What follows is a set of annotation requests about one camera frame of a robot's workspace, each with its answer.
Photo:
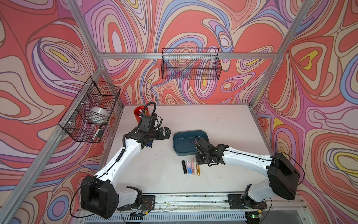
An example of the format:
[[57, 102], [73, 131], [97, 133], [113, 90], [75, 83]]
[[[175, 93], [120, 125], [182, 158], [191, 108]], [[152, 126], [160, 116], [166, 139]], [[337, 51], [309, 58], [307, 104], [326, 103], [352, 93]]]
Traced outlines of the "pink lip gloss tube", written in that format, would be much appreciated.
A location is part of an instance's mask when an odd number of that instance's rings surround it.
[[191, 158], [191, 170], [192, 170], [192, 174], [195, 175], [195, 162], [194, 162], [194, 158]]

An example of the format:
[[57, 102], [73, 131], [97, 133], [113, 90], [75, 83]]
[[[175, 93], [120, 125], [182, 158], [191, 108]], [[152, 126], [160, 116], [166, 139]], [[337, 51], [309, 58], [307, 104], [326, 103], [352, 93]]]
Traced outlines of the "pink blue gradient lipstick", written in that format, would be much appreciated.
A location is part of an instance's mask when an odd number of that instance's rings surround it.
[[189, 161], [186, 161], [186, 167], [188, 170], [188, 174], [191, 175], [192, 174], [192, 167], [191, 167], [191, 163]]

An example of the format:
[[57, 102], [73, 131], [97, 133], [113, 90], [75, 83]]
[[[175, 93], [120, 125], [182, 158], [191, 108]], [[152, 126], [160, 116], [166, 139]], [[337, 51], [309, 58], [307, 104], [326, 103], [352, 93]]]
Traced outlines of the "black lipstick tube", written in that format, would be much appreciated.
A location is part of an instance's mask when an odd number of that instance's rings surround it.
[[183, 172], [184, 174], [187, 174], [188, 171], [187, 171], [187, 166], [186, 166], [186, 162], [184, 160], [181, 161], [181, 164], [182, 164], [182, 168], [183, 168]]

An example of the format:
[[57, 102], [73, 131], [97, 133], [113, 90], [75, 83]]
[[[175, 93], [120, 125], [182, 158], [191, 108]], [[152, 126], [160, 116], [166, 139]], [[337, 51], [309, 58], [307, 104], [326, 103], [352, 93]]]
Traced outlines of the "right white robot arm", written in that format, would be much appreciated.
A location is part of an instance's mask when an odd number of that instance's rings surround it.
[[230, 200], [233, 206], [246, 209], [266, 209], [266, 199], [280, 197], [294, 200], [301, 174], [281, 153], [258, 155], [234, 149], [228, 145], [214, 146], [204, 138], [193, 140], [199, 165], [236, 165], [254, 171], [265, 177], [259, 183], [248, 184], [238, 202]]

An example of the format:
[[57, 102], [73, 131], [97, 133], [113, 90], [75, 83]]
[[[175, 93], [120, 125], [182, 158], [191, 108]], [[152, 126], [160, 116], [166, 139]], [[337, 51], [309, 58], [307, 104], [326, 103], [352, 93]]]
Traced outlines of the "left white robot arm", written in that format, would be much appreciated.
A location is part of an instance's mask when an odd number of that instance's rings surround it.
[[80, 207], [102, 218], [110, 218], [124, 206], [141, 207], [142, 190], [127, 186], [116, 191], [120, 176], [143, 148], [151, 147], [154, 141], [167, 140], [171, 130], [168, 127], [143, 132], [136, 127], [122, 139], [122, 147], [112, 159], [94, 176], [86, 176], [81, 185]]

